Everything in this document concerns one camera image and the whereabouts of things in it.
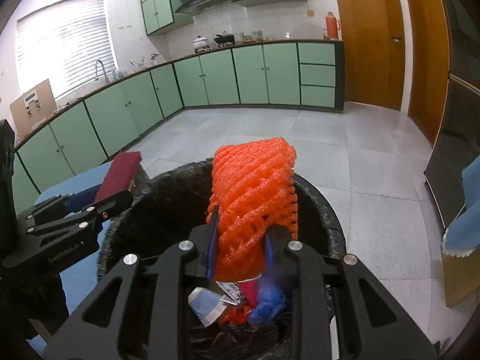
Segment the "dark red scouring pad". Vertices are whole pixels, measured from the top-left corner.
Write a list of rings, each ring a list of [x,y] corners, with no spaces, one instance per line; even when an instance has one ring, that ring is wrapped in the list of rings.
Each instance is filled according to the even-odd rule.
[[[123,152],[116,155],[95,196],[94,202],[100,202],[118,192],[130,189],[137,176],[142,159],[139,151]]]

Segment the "black wok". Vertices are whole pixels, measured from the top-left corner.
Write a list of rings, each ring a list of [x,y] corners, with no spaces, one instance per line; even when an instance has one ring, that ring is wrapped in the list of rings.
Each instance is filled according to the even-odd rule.
[[[214,36],[214,42],[219,48],[231,47],[235,45],[235,36],[231,33],[216,34]]]

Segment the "white cooking pot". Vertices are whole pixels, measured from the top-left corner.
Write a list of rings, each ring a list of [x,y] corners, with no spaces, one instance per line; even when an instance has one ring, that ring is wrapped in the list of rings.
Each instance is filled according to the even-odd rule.
[[[200,53],[200,52],[210,50],[210,45],[209,45],[208,38],[202,37],[202,36],[197,36],[193,40],[193,50],[196,54]]]

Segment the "white window blinds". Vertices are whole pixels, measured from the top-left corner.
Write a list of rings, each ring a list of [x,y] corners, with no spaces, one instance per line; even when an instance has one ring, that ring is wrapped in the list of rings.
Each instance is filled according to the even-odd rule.
[[[49,80],[55,98],[95,79],[95,61],[117,69],[104,0],[64,0],[16,23],[16,72],[24,93]]]

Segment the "green white wrapper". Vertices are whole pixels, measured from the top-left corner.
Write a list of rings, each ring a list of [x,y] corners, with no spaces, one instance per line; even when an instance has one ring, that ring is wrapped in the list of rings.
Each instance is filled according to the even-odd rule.
[[[246,300],[237,283],[216,281],[216,284],[224,293],[220,298],[222,302],[238,306]]]

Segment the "green lower kitchen cabinets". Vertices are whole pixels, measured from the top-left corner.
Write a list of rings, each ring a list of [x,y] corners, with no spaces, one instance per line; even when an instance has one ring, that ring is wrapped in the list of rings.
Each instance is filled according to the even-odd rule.
[[[340,41],[232,46],[144,69],[65,106],[16,147],[17,211],[50,187],[96,167],[165,119],[206,107],[294,107],[340,112]]]

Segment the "silver kitchen faucet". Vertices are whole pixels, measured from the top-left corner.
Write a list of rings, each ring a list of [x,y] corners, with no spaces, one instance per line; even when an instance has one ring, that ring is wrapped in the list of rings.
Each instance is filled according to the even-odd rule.
[[[94,79],[99,80],[101,77],[103,77],[104,83],[106,85],[110,83],[103,61],[98,59],[95,61],[95,78]]]

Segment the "blue foam floor mat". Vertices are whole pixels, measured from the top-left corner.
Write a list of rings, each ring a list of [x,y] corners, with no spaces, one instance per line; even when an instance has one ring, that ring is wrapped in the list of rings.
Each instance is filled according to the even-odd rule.
[[[100,185],[110,166],[110,163],[105,163],[64,180],[62,183],[42,192],[35,203],[41,203],[56,195],[79,193],[95,185]],[[78,308],[80,303],[97,285],[97,264],[98,251],[60,273],[66,297],[64,303],[69,314],[72,314]]]

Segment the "blue white milk carton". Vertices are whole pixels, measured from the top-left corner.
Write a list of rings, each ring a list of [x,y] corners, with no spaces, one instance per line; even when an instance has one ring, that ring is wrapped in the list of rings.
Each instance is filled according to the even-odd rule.
[[[227,309],[227,304],[222,302],[221,295],[200,287],[189,294],[188,303],[205,328],[216,322]]]

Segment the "brown wooden door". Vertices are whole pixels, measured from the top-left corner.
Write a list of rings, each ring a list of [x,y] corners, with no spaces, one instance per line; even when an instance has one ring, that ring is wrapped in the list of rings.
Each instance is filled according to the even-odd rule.
[[[404,90],[400,0],[337,0],[345,51],[345,96],[399,110]]]
[[[448,94],[449,39],[442,0],[408,0],[412,26],[409,117],[430,144],[439,134]]]

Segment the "black range hood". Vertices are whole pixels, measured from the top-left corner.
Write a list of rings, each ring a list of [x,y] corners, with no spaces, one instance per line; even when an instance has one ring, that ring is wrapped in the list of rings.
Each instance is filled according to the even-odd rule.
[[[197,15],[202,11],[208,10],[218,4],[223,2],[231,2],[232,0],[190,0],[189,2],[184,3],[180,6],[176,13],[178,14],[189,14]]]

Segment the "orange foam fruit net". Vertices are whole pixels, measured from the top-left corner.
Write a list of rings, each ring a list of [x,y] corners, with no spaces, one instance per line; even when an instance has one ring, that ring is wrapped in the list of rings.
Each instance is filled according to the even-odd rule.
[[[212,161],[207,222],[218,210],[214,280],[244,281],[264,271],[264,237],[279,224],[298,238],[295,148],[284,138],[220,147]]]

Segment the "cardboard box on right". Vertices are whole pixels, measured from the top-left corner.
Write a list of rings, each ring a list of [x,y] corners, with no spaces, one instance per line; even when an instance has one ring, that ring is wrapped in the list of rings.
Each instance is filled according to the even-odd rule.
[[[479,291],[480,253],[474,250],[468,257],[453,257],[442,254],[445,300],[453,308]]]

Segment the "cardboard water purifier box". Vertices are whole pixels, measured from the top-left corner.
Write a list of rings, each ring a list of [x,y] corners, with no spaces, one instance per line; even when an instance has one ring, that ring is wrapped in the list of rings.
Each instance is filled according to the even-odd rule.
[[[57,109],[49,80],[22,94],[10,105],[19,138],[26,138],[39,124],[53,116]]]

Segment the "black glass cabinet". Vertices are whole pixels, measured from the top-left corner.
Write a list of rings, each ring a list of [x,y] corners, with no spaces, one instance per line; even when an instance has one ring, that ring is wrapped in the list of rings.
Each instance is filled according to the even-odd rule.
[[[444,228],[465,211],[462,171],[479,156],[479,30],[460,0],[442,0],[450,46],[448,95],[425,182]]]

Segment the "blue mat piece on right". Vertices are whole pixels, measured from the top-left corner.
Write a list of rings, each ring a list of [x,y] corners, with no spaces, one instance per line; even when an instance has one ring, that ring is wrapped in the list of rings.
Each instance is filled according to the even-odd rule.
[[[465,210],[455,218],[442,237],[442,252],[457,258],[470,256],[480,245],[479,157],[462,171]]]

